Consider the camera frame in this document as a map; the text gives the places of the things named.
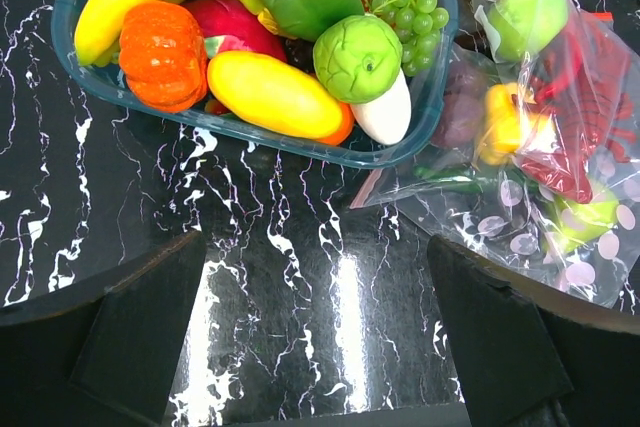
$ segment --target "black marble table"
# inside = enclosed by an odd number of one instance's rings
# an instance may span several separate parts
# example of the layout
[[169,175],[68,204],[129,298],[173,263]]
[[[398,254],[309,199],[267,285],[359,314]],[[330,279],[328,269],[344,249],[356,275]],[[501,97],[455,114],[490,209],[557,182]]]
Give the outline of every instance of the black marble table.
[[[580,2],[640,50],[636,1]],[[53,3],[0,0],[0,305],[200,229],[208,259],[166,425],[463,401],[428,238],[393,205],[349,210],[367,172],[88,96],[51,47]],[[628,283],[619,307],[638,300]]]

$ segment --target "green apple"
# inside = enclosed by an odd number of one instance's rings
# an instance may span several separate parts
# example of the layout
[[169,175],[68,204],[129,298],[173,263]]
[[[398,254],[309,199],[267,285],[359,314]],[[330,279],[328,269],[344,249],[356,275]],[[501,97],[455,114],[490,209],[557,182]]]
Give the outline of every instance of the green apple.
[[618,198],[599,182],[591,180],[591,187],[595,197],[589,204],[579,204],[559,195],[549,204],[549,220],[555,225],[552,235],[560,254],[600,237],[617,222]]
[[500,36],[497,54],[511,62],[521,61],[525,53],[538,54],[568,18],[568,0],[498,0],[487,16]]

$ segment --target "orange pumpkin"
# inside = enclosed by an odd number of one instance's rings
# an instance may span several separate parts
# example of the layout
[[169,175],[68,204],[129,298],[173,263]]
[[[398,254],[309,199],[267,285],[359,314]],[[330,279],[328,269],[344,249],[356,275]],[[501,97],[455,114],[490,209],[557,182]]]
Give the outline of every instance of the orange pumpkin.
[[145,105],[180,112],[207,93],[207,54],[200,26],[176,4],[154,1],[127,12],[120,34],[120,67]]

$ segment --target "round green vegetable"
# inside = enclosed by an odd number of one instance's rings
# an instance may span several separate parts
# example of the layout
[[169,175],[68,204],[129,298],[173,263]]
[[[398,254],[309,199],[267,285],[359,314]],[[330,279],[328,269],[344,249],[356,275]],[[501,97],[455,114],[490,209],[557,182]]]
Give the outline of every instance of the round green vegetable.
[[327,29],[313,48],[318,80],[336,99],[363,104],[391,88],[402,61],[393,29],[374,15],[352,15]]

